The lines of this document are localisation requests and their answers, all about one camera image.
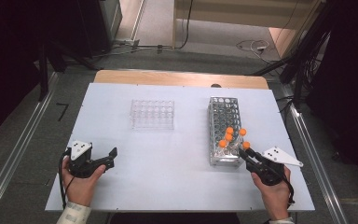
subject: orange cap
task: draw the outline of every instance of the orange cap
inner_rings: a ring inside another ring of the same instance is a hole
[[[240,129],[240,135],[245,136],[246,135],[246,129]]]
[[[220,140],[219,141],[219,147],[225,147],[226,146],[226,141],[225,140]]]
[[[226,133],[234,134],[234,129],[232,127],[227,127],[226,128]]]
[[[249,147],[251,147],[251,144],[249,142],[243,142],[242,146],[243,146],[243,149],[248,149]]]
[[[226,133],[225,139],[226,139],[226,141],[231,142],[232,141],[232,134]]]

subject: sleeve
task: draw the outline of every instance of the sleeve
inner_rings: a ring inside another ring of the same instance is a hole
[[[281,220],[270,221],[269,224],[295,224],[295,223],[293,222],[293,219],[289,217]]]
[[[57,224],[86,224],[91,208],[68,202]]]

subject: gray floor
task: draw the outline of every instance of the gray floor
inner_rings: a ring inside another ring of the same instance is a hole
[[[150,69],[231,75],[249,74],[265,66],[257,59],[244,61],[239,57],[177,51],[157,54],[152,50],[103,57],[95,62],[105,69]],[[44,208],[57,172],[59,157],[66,147],[86,89],[95,73],[81,65],[73,64],[65,74],[59,74],[56,91],[0,201],[0,223],[54,223],[57,220],[60,214],[45,212]],[[275,96],[281,97],[281,84],[271,75],[266,75],[266,78]],[[38,88],[35,88],[0,128],[0,170],[34,111],[37,98]],[[61,121],[58,119],[62,114],[62,107],[56,105],[57,103],[69,104]],[[284,104],[285,102],[279,102],[280,107]],[[329,142],[324,125],[312,116],[305,106],[303,108],[314,144],[348,220],[350,223],[358,223],[358,167],[330,159],[335,150]],[[309,182],[308,187],[316,208],[313,212],[297,214],[297,223],[333,223],[293,119],[289,116],[286,122],[297,156],[305,163],[302,171]],[[238,215],[241,223],[263,223],[267,219],[265,212]],[[104,223],[106,216],[106,213],[93,212],[89,223]]]

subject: white table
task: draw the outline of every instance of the white table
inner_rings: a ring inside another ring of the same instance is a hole
[[[292,148],[270,90],[152,86],[89,85],[68,146],[73,140],[92,142],[92,159],[117,147],[115,167],[98,182],[91,207],[121,212],[232,212],[263,210],[260,193],[243,164],[211,166],[207,106],[211,96],[239,99],[242,126],[252,148]],[[172,131],[131,128],[131,100],[174,100]],[[288,166],[296,204],[291,211],[314,210],[300,168]],[[46,210],[62,210],[58,177]]]

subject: hand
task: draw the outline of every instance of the hand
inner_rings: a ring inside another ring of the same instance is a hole
[[[290,182],[290,170],[284,166],[284,174]],[[267,186],[261,182],[260,177],[251,173],[255,185],[261,192],[264,206],[266,207],[271,220],[288,218],[287,204],[289,203],[290,191],[283,181],[274,186]]]
[[[99,166],[89,178],[74,178],[68,171],[69,157],[62,162],[62,180],[67,189],[66,195],[71,203],[77,203],[90,207],[92,197],[94,196],[95,185],[103,174],[106,166]]]

